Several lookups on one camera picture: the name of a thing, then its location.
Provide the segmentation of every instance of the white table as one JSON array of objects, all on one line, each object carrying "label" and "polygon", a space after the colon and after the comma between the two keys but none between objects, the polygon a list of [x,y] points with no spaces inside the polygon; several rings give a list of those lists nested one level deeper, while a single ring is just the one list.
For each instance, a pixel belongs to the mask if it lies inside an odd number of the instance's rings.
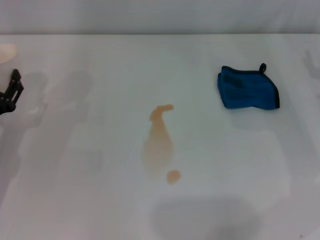
[{"label": "white table", "polygon": [[[25,86],[0,116],[0,239],[319,239],[320,35],[0,43],[18,45]],[[225,109],[221,66],[261,63],[280,109]],[[154,176],[142,152],[151,112],[167,104],[173,155]]]}]

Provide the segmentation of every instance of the white surface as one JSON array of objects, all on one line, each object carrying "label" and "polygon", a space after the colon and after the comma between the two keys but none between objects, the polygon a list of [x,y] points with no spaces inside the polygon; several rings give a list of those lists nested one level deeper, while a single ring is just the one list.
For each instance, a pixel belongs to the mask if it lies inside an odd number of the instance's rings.
[{"label": "white surface", "polygon": [[0,34],[308,34],[319,13],[319,0],[0,0]]},{"label": "white surface", "polygon": [[[0,239],[294,240],[320,233],[319,35],[1,36],[25,90],[0,117]],[[226,110],[222,65],[280,109]],[[157,105],[174,144],[141,159]],[[166,183],[177,169],[181,179]]]},{"label": "white surface", "polygon": [[14,69],[20,69],[18,48],[14,44],[0,44],[0,92],[4,93]]}]

